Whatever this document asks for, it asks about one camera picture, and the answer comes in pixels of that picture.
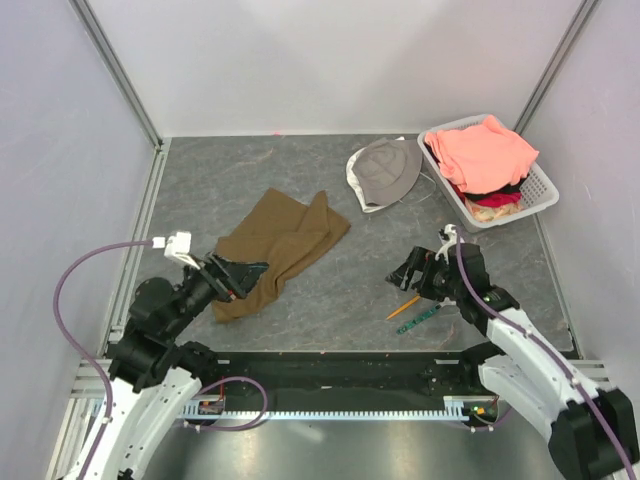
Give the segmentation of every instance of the red clothing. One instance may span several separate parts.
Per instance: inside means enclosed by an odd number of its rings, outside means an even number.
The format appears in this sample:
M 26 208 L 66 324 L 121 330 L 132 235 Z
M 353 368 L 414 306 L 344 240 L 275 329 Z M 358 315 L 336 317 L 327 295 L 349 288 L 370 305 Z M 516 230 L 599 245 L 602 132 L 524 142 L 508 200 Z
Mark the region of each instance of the red clothing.
M 462 200 L 462 203 L 466 200 L 464 193 L 460 191 L 457 185 L 450 183 L 453 191 L 456 192 L 456 195 Z M 498 208 L 503 205 L 508 205 L 509 203 L 518 203 L 522 198 L 522 194 L 520 192 L 516 193 L 492 193 L 488 197 L 483 198 L 482 200 L 476 200 L 474 203 L 482 206 L 482 207 L 490 207 L 490 208 Z

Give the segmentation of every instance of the green marker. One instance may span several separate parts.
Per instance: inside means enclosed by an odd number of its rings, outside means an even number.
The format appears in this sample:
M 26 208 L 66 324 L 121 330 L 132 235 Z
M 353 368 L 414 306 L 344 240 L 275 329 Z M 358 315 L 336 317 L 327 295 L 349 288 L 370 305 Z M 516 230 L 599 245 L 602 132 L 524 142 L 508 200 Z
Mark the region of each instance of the green marker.
M 400 327 L 398 330 L 396 330 L 396 333 L 398 335 L 402 335 L 403 333 L 408 332 L 409 330 L 411 330 L 416 325 L 420 325 L 426 319 L 433 317 L 436 313 L 438 313 L 438 310 L 440 310 L 442 307 L 443 307 L 442 303 L 437 303 L 433 308 L 427 310 L 424 313 L 421 313 L 420 315 L 418 315 L 416 318 L 414 318 L 410 322 L 405 323 L 402 327 Z

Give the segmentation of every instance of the white wall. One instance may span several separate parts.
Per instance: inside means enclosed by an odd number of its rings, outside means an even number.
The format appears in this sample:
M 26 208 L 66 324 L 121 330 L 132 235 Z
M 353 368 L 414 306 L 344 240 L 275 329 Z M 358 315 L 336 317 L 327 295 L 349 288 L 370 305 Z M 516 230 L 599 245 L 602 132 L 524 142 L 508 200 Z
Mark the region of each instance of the white wall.
M 508 125 L 579 0 L 90 0 L 165 136 Z
M 542 215 L 580 344 L 640 400 L 640 3 L 601 2 L 525 138 L 560 190 Z
M 0 478 L 41 479 L 78 366 L 53 289 L 131 237 L 153 151 L 67 0 L 1 2 L 0 65 Z M 94 352 L 121 261 L 105 257 L 62 298 Z

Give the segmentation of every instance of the white bracket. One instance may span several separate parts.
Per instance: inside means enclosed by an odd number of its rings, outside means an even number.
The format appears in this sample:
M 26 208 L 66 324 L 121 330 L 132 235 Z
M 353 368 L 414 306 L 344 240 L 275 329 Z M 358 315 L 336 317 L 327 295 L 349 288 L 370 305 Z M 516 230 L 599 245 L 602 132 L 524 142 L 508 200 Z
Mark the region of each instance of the white bracket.
M 200 270 L 200 265 L 196 262 L 189 251 L 191 250 L 191 233 L 176 232 L 167 239 L 164 248 L 164 256 L 179 265 Z
M 440 258 L 441 255 L 444 256 L 444 259 L 447 263 L 449 263 L 449 255 L 447 252 L 450 247 L 453 247 L 458 241 L 458 233 L 456 232 L 456 226 L 453 223 L 449 223 L 446 227 L 444 227 L 444 234 L 447 236 L 448 240 L 442 239 L 442 247 L 436 253 L 436 260 Z

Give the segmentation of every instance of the white cable connector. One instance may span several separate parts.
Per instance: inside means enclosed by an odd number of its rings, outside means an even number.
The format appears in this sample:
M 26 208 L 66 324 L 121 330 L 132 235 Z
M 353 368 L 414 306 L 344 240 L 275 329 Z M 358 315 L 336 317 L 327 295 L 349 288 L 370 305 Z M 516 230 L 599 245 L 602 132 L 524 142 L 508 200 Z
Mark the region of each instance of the white cable connector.
M 196 270 L 200 270 L 200 265 L 189 255 L 190 250 L 191 233 L 176 232 L 167 239 L 164 256 L 180 265 L 188 265 Z
M 449 263 L 449 255 L 448 251 L 450 247 L 453 247 L 458 241 L 458 233 L 456 232 L 456 226 L 453 223 L 448 224 L 444 227 L 444 234 L 447 236 L 448 240 L 445 242 L 442 240 L 442 247 L 436 253 L 436 260 L 440 258 L 440 255 L 444 256 L 444 259 L 447 263 Z
M 153 237 L 153 246 L 151 248 L 164 248 L 167 241 L 164 237 Z

